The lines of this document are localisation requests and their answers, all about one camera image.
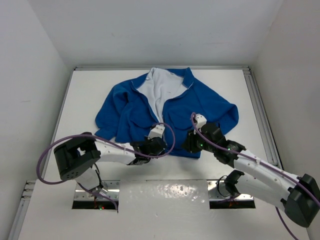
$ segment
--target jacket pocket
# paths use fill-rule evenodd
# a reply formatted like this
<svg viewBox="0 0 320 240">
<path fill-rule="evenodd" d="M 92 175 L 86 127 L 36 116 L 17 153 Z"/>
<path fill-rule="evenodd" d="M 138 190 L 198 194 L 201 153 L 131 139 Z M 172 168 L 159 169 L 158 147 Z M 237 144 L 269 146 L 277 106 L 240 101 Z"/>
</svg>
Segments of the jacket pocket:
<svg viewBox="0 0 320 240">
<path fill-rule="evenodd" d="M 156 123 L 156 121 L 150 116 L 150 114 L 146 114 L 146 112 L 134 111 L 131 113 L 130 118 L 136 126 L 143 129 L 149 129 L 153 124 Z"/>
<path fill-rule="evenodd" d="M 189 130 L 192 128 L 192 123 L 190 120 L 191 112 L 190 112 L 190 115 L 188 115 L 187 113 L 180 114 L 173 111 L 169 112 L 168 114 L 174 128 L 179 130 Z"/>
</svg>

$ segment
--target gray metal frame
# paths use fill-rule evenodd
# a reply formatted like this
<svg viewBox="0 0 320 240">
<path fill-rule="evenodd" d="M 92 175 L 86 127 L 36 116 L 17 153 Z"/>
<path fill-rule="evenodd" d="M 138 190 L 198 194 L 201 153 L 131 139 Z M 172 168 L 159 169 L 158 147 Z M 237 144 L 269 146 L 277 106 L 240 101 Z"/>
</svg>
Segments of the gray metal frame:
<svg viewBox="0 0 320 240">
<path fill-rule="evenodd" d="M 20 231 L 24 223 L 28 206 L 31 200 L 31 195 L 35 188 L 35 184 L 35 180 L 29 180 L 25 183 L 24 190 L 21 196 L 21 201 L 16 211 L 8 240 L 18 240 L 19 238 Z"/>
<path fill-rule="evenodd" d="M 79 66 L 76 67 L 74 69 L 74 71 L 102 71 L 102 70 L 146 70 L 149 69 L 151 67 L 154 66 L 128 66 L 128 67 L 121 67 L 121 66 Z M 248 66 L 158 66 L 159 68 L 186 68 L 186 67 L 190 67 L 192 69 L 206 69 L 206 70 L 242 70 L 243 71 L 243 75 L 248 87 L 248 91 L 249 91 L 249 95 L 251 98 L 251 102 L 252 102 L 252 106 L 254 109 L 254 114 L 257 120 L 257 124 L 259 127 L 259 131 L 261 134 L 261 138 L 262 138 L 262 142 L 263 142 L 263 146 L 267 155 L 267 160 L 268 162 L 277 165 L 279 168 L 282 168 L 282 164 L 278 155 L 278 151 L 277 151 L 277 147 L 271 132 L 271 128 L 269 125 L 269 121 L 267 119 L 267 115 L 264 109 L 264 105 L 259 93 L 259 89 L 256 83 L 256 80 L 250 70 L 250 68 Z M 65 95 L 64 95 L 64 99 L 61 105 L 61 109 L 60 109 L 60 113 L 59 113 L 59 117 L 54 129 L 54 133 L 52 136 L 52 140 L 51 143 L 54 142 L 55 137 L 56 137 L 56 133 L 58 130 L 58 125 L 60 122 L 60 118 L 61 118 L 61 114 L 65 105 L 65 101 L 67 98 L 67 94 L 68 94 L 68 90 L 69 90 L 69 86 L 70 86 L 70 82 L 73 76 L 73 72 L 70 76 L 69 82 L 68 82 L 68 86 L 67 89 L 65 91 Z M 49 156 L 50 156 L 50 152 L 47 155 L 47 158 L 45 160 L 44 163 L 44 168 L 43 168 L 43 172 L 42 172 L 42 177 L 45 176 L 46 173 L 46 169 L 48 166 L 48 161 L 49 161 Z M 28 198 L 25 198 L 22 196 L 21 198 L 21 202 L 19 205 L 19 208 L 17 210 L 13 225 L 11 227 L 11 231 L 10 231 L 10 235 L 8 240 L 17 240 L 22 228 L 22 224 L 23 221 L 25 219 L 26 213 L 27 213 L 27 209 L 28 209 L 28 205 L 30 202 L 30 198 L 31 198 L 31 194 L 32 192 L 30 191 L 28 193 L 30 196 L 28 196 Z"/>
</svg>

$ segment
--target white enclosure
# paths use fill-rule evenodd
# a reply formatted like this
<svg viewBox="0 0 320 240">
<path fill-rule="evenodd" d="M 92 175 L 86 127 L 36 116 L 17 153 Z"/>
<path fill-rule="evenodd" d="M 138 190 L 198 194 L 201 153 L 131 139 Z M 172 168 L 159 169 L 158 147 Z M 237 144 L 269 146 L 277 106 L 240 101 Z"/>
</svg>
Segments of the white enclosure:
<svg viewBox="0 0 320 240">
<path fill-rule="evenodd" d="M 96 114 L 111 88 L 146 72 L 147 69 L 73 72 L 54 139 L 95 132 Z M 262 142 L 244 72 L 241 69 L 193 69 L 192 72 L 237 105 L 239 123 L 226 137 L 266 159 L 268 146 Z M 102 179 L 120 180 L 118 214 L 112 210 L 72 209 L 75 181 L 57 186 L 38 181 L 19 240 L 44 236 L 47 240 L 86 240 L 103 238 L 106 233 L 111 239 L 122 240 L 193 240 L 195 237 L 230 240 L 238 236 L 240 239 L 291 239 L 274 206 L 259 199 L 255 200 L 255 209 L 209 209 L 206 180 L 217 180 L 233 170 L 217 161 L 212 153 L 202 152 L 198 160 L 166 156 L 141 166 L 102 162 L 99 169 Z M 60 179 L 53 152 L 45 179 Z M 285 219 L 300 240 L 309 239 L 305 228 Z"/>
<path fill-rule="evenodd" d="M 28 0 L 69 66 L 248 65 L 282 0 Z"/>
</svg>

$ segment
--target jacket collar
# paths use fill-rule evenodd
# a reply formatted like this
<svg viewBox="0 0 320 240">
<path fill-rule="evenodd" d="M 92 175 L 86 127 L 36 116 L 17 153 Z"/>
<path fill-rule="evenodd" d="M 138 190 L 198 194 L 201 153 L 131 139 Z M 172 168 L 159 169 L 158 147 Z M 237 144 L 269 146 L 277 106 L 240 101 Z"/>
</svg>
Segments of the jacket collar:
<svg viewBox="0 0 320 240">
<path fill-rule="evenodd" d="M 180 77 L 183 77 L 182 84 L 187 89 L 189 89 L 195 81 L 195 77 L 192 74 L 190 67 L 184 68 L 184 69 L 167 69 L 167 71 L 169 71 L 175 75 L 178 75 Z M 141 87 L 141 85 L 146 81 L 147 75 L 148 75 L 148 73 L 143 74 L 143 75 L 131 80 L 133 87 L 135 89 L 138 89 L 139 87 Z"/>
</svg>

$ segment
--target black joint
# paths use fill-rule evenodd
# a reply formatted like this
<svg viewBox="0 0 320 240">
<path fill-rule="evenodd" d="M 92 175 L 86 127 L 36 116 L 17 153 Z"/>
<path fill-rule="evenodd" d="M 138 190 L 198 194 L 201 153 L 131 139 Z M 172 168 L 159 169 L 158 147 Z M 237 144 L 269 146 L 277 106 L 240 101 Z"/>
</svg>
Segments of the black joint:
<svg viewBox="0 0 320 240">
<path fill-rule="evenodd" d="M 59 146 L 53 152 L 61 180 L 67 181 L 79 177 L 100 158 L 95 139 L 89 136 L 72 138 Z"/>
<path fill-rule="evenodd" d="M 242 171 L 233 170 L 224 180 L 225 189 L 232 195 L 240 194 L 236 188 L 236 184 L 238 183 L 238 179 L 245 175 Z"/>
<path fill-rule="evenodd" d="M 316 199 L 320 200 L 320 190 L 316 180 L 305 174 L 300 177 L 299 183 L 307 188 Z M 301 227 L 307 228 L 317 215 L 319 206 L 317 203 L 298 185 L 294 188 L 289 188 L 290 192 L 284 212 L 296 224 Z"/>
<path fill-rule="evenodd" d="M 136 152 L 149 155 L 159 156 L 165 153 L 167 144 L 160 138 L 154 137 L 151 139 L 146 138 L 145 141 L 132 142 L 130 144 Z M 142 165 L 150 162 L 150 157 L 135 155 L 136 159 L 130 162 L 128 165 Z"/>
</svg>

